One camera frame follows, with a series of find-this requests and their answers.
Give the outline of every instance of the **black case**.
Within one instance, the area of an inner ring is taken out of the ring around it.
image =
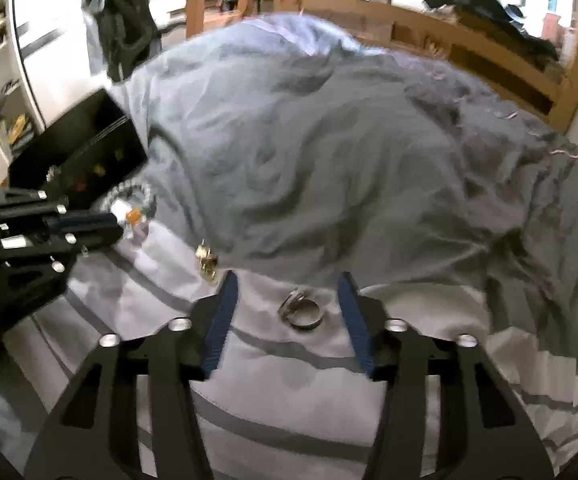
[[[125,113],[104,89],[89,95],[49,126],[9,168],[9,186],[44,189],[88,209],[146,161]],[[55,166],[54,178],[47,174]]]

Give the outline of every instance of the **small bottle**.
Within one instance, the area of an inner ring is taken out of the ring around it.
[[[126,237],[136,245],[141,245],[149,235],[149,221],[139,209],[131,209],[126,215],[127,233]]]

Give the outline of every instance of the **metal ring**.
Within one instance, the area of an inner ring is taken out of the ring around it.
[[[309,292],[308,288],[295,288],[282,302],[278,309],[278,316],[280,319],[293,329],[299,330],[300,332],[309,332],[310,330],[315,329],[320,325],[320,323],[322,323],[322,320],[325,317],[324,309],[318,303],[309,298]],[[300,322],[295,318],[295,314],[300,310],[300,305],[306,301],[315,305],[318,310],[316,319],[307,323]]]

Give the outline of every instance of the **orange cap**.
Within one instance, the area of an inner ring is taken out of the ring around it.
[[[142,211],[139,209],[131,209],[125,218],[132,226],[136,225],[142,219]]]

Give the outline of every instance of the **bed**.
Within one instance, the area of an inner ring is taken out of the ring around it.
[[[147,335],[215,290],[202,240],[240,282],[222,366],[193,386],[216,478],[362,476],[384,389],[352,357],[333,290],[343,270],[424,335],[475,335],[554,471],[575,456],[578,147],[564,135],[447,62],[298,13],[198,35],[112,93],[147,149],[156,218],[142,246],[82,258],[67,293],[6,334],[0,448],[14,465],[100,335]],[[326,310],[313,332],[277,317],[297,284]],[[433,380],[428,404],[422,474],[440,424]]]

